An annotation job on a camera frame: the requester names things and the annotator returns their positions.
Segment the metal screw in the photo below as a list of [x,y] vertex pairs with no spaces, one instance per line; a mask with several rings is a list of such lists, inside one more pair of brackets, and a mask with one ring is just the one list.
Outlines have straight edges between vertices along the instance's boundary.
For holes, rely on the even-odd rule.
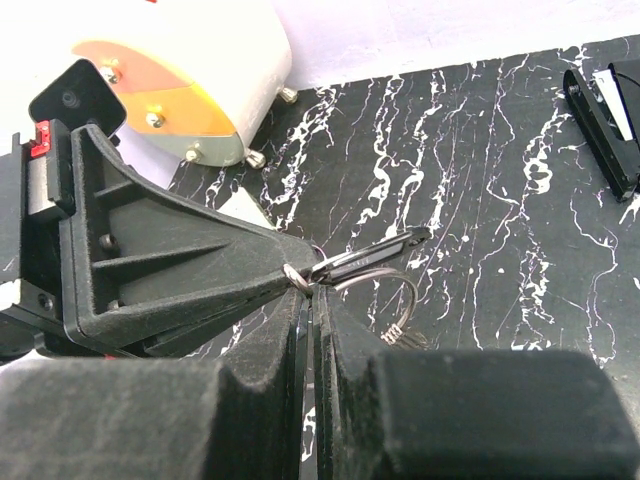
[[76,204],[76,201],[73,198],[73,195],[69,195],[68,193],[62,194],[62,202],[68,207],[73,207]]
[[113,251],[118,249],[118,240],[110,233],[101,236],[98,242],[103,250]]
[[298,100],[298,91],[294,90],[293,88],[282,87],[279,95],[280,98],[282,98],[286,103],[290,105],[292,103],[296,103],[296,101]]
[[245,157],[245,161],[251,168],[260,170],[267,164],[267,157],[265,157],[263,153],[256,152],[255,150],[249,150]]
[[120,307],[124,307],[124,303],[122,303],[122,300],[112,300],[107,305],[107,310],[117,310]]
[[202,154],[197,148],[190,148],[187,150],[187,153],[184,154],[184,159],[187,162],[197,162],[201,156]]
[[51,311],[51,309],[53,308],[53,301],[44,293],[38,295],[38,303],[47,312]]
[[147,125],[153,128],[160,128],[164,125],[164,117],[159,113],[147,113]]
[[102,75],[102,77],[111,85],[115,85],[116,83],[118,83],[120,81],[120,77],[122,76],[116,68],[109,65],[100,67],[100,75]]

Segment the bolt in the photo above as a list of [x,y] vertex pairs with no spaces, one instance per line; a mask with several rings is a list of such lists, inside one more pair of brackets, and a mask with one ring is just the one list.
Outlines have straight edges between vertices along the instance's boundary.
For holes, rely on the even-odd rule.
[[187,150],[187,153],[184,154],[184,159],[187,162],[197,162],[201,156],[202,154],[197,148],[190,148]]
[[115,85],[116,83],[118,83],[120,81],[120,78],[122,77],[118,69],[109,65],[100,67],[100,75],[102,75],[102,78],[104,78],[111,85]]
[[251,168],[260,170],[267,164],[267,157],[265,157],[263,153],[256,152],[255,150],[249,150],[245,157],[245,161]]
[[73,195],[69,195],[68,193],[62,194],[62,203],[64,203],[67,207],[71,208],[75,205],[76,201],[73,198]]
[[164,125],[164,117],[159,113],[147,113],[147,125],[153,128],[160,128]]
[[282,87],[279,95],[280,98],[282,98],[286,103],[290,105],[292,103],[296,103],[296,101],[298,100],[298,91],[294,90],[293,88]]
[[67,108],[78,108],[82,103],[73,90],[65,90],[62,93],[62,104]]
[[122,300],[113,300],[107,305],[107,310],[117,310],[120,307],[124,307],[124,303],[122,303]]
[[118,249],[118,240],[110,233],[101,236],[98,242],[103,250],[114,251]]
[[53,301],[44,293],[38,295],[38,303],[43,308],[43,310],[46,310],[47,312],[53,308]]

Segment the black marble surface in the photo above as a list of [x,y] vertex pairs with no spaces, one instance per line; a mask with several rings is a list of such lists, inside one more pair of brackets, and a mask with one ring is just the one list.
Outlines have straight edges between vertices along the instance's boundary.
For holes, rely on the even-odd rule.
[[[434,240],[394,263],[419,285],[410,324],[429,348],[582,351],[638,427],[640,197],[615,202],[561,88],[567,68],[590,76],[638,57],[629,37],[305,91],[269,114],[262,172],[183,164],[171,189],[219,207],[242,185],[280,230],[330,255],[430,225]],[[345,301],[380,333],[406,293],[382,281]],[[265,318],[194,356],[220,354]]]

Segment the metal foot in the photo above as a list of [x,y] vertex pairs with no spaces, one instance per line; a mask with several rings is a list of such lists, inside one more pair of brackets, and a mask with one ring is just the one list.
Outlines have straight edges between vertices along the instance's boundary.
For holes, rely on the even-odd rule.
[[263,153],[256,152],[255,150],[249,150],[245,157],[245,161],[251,168],[260,170],[267,164],[267,157],[265,157]]
[[287,102],[288,104],[292,104],[292,103],[296,103],[296,100],[298,100],[298,91],[294,90],[293,88],[288,88],[288,87],[282,87],[282,90],[280,90],[280,98],[282,98],[285,102]]
[[194,162],[194,163],[198,163],[198,160],[200,160],[200,158],[202,158],[202,153],[200,153],[200,150],[198,150],[196,147],[192,147],[189,150],[187,150],[187,152],[184,154],[184,159],[187,162]]

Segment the black plastic bracket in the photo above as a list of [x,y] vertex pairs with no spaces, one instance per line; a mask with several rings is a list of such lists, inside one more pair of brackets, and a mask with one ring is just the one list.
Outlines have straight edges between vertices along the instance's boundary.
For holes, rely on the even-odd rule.
[[[567,70],[563,87],[567,102],[611,187],[611,192],[618,202],[628,200],[636,191],[640,176],[637,137],[625,141],[615,135],[580,72],[575,69]],[[637,95],[640,92],[637,85],[635,87]],[[626,98],[626,101],[631,102],[632,98]]]
[[111,137],[125,122],[127,112],[89,60],[74,62],[29,104],[34,122],[58,119],[69,130],[97,125]]
[[36,124],[36,140],[27,164],[29,217],[39,223],[75,213],[71,173],[71,137],[60,120]]
[[176,197],[125,165],[95,125],[71,134],[76,214],[60,222],[63,320],[110,355],[179,357],[308,275],[301,239]]

